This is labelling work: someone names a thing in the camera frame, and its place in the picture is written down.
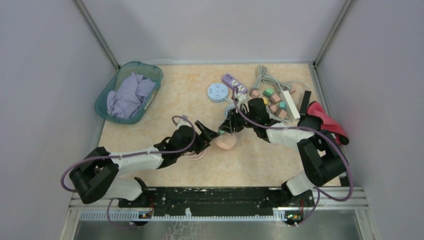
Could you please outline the blue round socket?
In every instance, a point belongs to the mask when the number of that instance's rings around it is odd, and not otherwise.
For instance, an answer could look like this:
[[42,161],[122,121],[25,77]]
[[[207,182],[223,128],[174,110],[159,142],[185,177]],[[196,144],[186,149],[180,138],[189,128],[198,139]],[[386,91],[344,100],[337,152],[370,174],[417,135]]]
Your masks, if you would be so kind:
[[223,83],[213,83],[208,87],[206,93],[211,102],[222,103],[227,101],[229,89]]

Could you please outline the purple power strip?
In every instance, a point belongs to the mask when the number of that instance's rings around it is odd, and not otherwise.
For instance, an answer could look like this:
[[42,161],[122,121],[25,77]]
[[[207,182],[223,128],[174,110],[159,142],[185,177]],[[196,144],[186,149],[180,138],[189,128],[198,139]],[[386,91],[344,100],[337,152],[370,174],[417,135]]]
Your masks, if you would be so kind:
[[230,75],[229,73],[224,74],[221,77],[221,81],[224,85],[226,85],[228,88],[230,88],[231,90],[236,87],[239,93],[242,94],[247,94],[248,93],[248,88],[241,83],[240,81],[238,81],[235,77],[233,77],[232,75]]

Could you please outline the black power strip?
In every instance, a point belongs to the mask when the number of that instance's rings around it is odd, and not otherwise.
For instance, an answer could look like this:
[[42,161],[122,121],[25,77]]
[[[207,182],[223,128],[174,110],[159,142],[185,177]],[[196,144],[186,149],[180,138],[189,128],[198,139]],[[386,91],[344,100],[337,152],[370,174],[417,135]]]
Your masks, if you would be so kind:
[[307,115],[308,108],[309,108],[309,102],[311,98],[312,92],[309,90],[305,90],[303,94],[303,98],[300,104],[300,108],[298,110],[300,118],[304,118]]

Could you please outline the pink round socket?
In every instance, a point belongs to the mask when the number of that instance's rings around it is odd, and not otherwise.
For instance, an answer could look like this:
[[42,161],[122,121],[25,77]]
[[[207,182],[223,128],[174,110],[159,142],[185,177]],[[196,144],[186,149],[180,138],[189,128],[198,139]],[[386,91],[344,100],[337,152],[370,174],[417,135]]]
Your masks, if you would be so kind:
[[223,135],[219,136],[215,140],[215,144],[218,148],[221,148],[223,150],[231,150],[233,149],[238,142],[237,136],[235,134],[230,133],[224,133]]

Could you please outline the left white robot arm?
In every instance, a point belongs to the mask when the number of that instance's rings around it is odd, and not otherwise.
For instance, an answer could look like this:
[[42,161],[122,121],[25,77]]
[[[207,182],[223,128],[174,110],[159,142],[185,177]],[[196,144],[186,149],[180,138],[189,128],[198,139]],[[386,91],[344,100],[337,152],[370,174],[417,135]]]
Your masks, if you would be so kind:
[[141,151],[123,153],[97,147],[86,159],[70,167],[65,175],[83,204],[109,198],[144,207],[150,200],[149,188],[140,177],[124,178],[125,174],[163,169],[184,155],[199,155],[219,136],[200,121],[191,123],[181,117],[177,129],[161,142]]

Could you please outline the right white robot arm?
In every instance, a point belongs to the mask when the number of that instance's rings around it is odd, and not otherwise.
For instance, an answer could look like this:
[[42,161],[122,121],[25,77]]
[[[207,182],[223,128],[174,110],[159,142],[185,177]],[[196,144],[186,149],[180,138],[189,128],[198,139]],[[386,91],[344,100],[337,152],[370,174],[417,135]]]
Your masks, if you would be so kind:
[[347,170],[347,160],[341,156],[332,134],[326,130],[288,126],[270,118],[262,98],[250,99],[229,110],[219,130],[233,134],[251,128],[256,136],[268,143],[281,144],[296,150],[303,170],[284,182],[281,199],[295,206],[304,192],[321,187]]

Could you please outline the teal plastic basin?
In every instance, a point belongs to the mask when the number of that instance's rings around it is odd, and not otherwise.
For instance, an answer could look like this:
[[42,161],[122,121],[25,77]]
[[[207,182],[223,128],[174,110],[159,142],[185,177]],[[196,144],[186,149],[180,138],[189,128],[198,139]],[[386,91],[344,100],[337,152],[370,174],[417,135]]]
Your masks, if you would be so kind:
[[94,104],[105,120],[133,125],[145,115],[157,95],[163,71],[155,65],[131,61],[121,66]]

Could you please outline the purple cloth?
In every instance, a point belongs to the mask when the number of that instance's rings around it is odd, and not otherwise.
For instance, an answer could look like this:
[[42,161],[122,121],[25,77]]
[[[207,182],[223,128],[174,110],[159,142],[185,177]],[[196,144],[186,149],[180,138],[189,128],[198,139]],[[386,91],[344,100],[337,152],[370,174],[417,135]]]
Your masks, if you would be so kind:
[[142,74],[131,73],[123,80],[118,90],[107,95],[107,113],[118,119],[134,117],[154,90],[156,82]]

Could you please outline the red and black cloth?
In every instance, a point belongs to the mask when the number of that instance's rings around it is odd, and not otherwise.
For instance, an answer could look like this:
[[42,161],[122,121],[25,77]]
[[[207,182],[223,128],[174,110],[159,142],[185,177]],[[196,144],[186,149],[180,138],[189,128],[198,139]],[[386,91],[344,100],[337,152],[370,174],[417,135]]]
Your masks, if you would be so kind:
[[306,116],[318,122],[319,130],[333,133],[338,144],[347,145],[350,142],[341,124],[329,116],[319,102],[313,101],[309,104]]

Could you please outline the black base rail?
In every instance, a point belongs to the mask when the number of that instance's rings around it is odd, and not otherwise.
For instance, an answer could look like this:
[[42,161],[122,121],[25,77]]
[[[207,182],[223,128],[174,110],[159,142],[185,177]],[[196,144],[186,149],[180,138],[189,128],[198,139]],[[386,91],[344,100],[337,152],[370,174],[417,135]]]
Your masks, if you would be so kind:
[[120,208],[148,208],[155,217],[271,216],[277,208],[313,207],[311,190],[290,196],[281,187],[156,187],[133,201],[119,199]]

